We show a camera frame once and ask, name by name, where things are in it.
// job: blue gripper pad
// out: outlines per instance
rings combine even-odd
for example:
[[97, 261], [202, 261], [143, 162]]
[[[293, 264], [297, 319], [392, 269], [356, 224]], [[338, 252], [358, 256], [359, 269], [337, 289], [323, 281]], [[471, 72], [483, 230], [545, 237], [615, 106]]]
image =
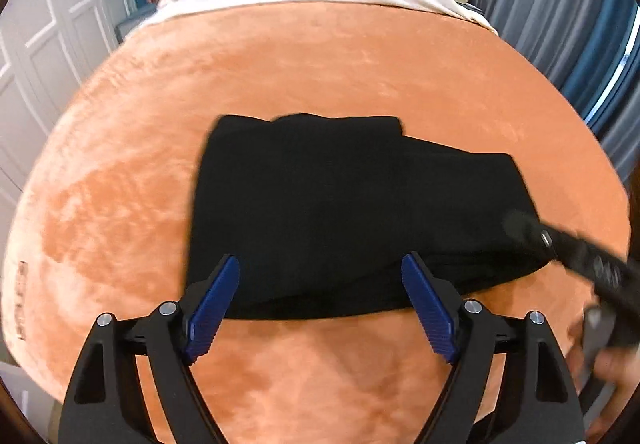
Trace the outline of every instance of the blue gripper pad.
[[182, 352], [189, 364], [209, 351], [239, 283], [240, 265], [229, 256], [186, 323], [187, 344]]
[[458, 356], [456, 326], [446, 307], [411, 254], [402, 259], [402, 284], [427, 334], [431, 348], [453, 364]]

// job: human hand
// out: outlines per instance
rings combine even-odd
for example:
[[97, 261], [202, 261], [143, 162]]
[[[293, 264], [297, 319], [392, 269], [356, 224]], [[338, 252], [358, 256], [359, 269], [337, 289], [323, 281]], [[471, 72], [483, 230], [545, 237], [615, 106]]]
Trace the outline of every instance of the human hand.
[[[582, 320], [569, 328], [569, 337], [574, 339], [574, 346], [566, 355], [569, 371], [577, 387], [578, 377], [584, 366], [584, 353], [580, 340], [582, 338]], [[616, 391], [612, 395], [600, 416], [593, 421], [587, 430], [588, 444], [598, 442], [624, 407], [631, 399], [640, 383], [640, 356], [635, 348], [606, 348], [596, 357], [593, 373], [599, 379], [612, 382]]]

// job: white wardrobe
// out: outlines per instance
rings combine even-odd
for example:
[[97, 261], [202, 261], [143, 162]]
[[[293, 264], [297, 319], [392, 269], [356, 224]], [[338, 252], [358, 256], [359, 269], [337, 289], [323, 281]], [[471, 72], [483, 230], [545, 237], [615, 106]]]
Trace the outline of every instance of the white wardrobe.
[[82, 81], [117, 48], [114, 25], [133, 5], [9, 0], [0, 14], [0, 252], [51, 129]]

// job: black garment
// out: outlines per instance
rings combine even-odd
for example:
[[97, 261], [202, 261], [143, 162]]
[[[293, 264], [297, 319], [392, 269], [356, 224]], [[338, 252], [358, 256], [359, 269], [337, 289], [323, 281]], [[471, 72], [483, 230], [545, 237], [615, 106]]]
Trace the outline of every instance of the black garment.
[[404, 137], [394, 117], [224, 116], [204, 150], [193, 205], [187, 285], [223, 254], [238, 257], [229, 318], [408, 307], [400, 261], [412, 250], [461, 293], [546, 263], [503, 233], [508, 210], [536, 214], [510, 156]]

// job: blue rubber tip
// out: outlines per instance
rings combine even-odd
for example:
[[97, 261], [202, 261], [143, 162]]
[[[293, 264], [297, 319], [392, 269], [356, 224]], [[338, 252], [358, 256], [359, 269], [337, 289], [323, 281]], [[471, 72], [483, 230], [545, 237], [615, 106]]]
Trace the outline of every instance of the blue rubber tip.
[[436, 291], [411, 254], [402, 259], [402, 284], [414, 305], [431, 348], [453, 364], [458, 356], [455, 326]]
[[187, 322], [183, 353], [189, 363], [209, 351], [239, 283], [240, 265], [230, 256]]

